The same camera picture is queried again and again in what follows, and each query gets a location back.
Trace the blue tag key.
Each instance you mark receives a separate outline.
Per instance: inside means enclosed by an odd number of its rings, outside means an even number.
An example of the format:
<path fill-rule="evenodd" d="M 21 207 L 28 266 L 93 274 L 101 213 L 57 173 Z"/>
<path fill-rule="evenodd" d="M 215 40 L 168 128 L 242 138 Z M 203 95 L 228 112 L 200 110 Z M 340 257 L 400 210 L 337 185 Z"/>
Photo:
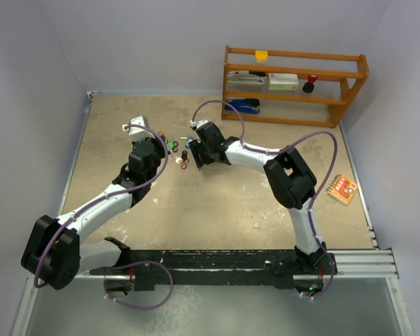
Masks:
<path fill-rule="evenodd" d="M 189 148 L 190 143 L 194 140 L 192 137 L 181 137 L 181 139 L 185 141 L 186 148 Z"/>

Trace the black carabiner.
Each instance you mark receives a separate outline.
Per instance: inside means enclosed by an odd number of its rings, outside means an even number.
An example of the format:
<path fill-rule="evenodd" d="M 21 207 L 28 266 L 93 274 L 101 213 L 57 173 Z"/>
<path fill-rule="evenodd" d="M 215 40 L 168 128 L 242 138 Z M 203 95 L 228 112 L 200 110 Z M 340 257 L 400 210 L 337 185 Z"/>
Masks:
<path fill-rule="evenodd" d="M 177 141 L 173 141 L 172 142 L 172 151 L 174 152 L 174 153 L 176 153 L 177 151 L 178 151 L 178 149 L 179 149 L 179 143 L 177 142 Z"/>

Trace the green tag key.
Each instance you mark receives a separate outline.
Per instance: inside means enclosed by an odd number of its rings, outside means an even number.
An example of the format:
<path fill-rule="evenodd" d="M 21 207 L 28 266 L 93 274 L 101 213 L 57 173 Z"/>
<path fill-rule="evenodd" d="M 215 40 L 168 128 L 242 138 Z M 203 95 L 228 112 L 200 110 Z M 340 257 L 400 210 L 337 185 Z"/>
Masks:
<path fill-rule="evenodd" d="M 173 151 L 172 151 L 172 142 L 173 141 L 168 141 L 167 142 L 167 148 L 168 148 L 169 153 L 173 153 Z"/>

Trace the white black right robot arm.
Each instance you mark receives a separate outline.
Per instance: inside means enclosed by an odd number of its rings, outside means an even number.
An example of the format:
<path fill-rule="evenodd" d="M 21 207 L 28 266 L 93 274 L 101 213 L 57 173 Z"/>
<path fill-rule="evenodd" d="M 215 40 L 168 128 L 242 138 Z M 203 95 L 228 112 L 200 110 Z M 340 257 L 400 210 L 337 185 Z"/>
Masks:
<path fill-rule="evenodd" d="M 230 136 L 208 120 L 191 122 L 197 138 L 190 143 L 197 168 L 212 163 L 243 166 L 266 175 L 273 196 L 287 208 L 295 232 L 298 268 L 313 274 L 322 266 L 326 245 L 318 232 L 311 205 L 316 195 L 316 177 L 297 149 L 284 152 L 252 146 Z"/>

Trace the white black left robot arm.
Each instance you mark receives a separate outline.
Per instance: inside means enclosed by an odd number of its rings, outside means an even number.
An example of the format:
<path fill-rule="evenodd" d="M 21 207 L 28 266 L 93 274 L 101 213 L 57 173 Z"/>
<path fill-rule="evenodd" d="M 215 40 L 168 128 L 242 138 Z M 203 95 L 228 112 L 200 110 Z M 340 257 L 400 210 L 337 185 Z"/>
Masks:
<path fill-rule="evenodd" d="M 159 136 L 133 141 L 119 175 L 98 196 L 76 210 L 38 218 L 24 249 L 21 265 L 34 275 L 34 287 L 64 288 L 77 274 L 107 267 L 123 274 L 130 267 L 130 249 L 113 238 L 84 241 L 103 224 L 139 203 L 165 170 L 168 150 Z"/>

